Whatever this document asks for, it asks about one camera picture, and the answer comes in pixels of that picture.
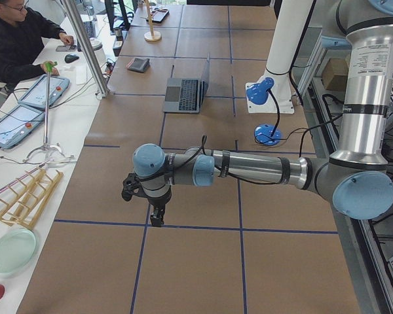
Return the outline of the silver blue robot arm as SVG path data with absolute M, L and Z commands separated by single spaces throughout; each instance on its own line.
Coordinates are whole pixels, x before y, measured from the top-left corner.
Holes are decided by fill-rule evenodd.
M 291 161 L 203 147 L 176 154 L 145 144 L 134 151 L 124 200 L 147 199 L 153 206 L 151 224 L 162 226 L 172 185 L 209 186 L 214 177 L 229 176 L 255 184 L 292 184 L 358 220 L 387 212 L 393 181 L 381 147 L 393 83 L 393 1 L 333 1 L 323 29 L 344 37 L 352 48 L 339 142 L 328 159 Z

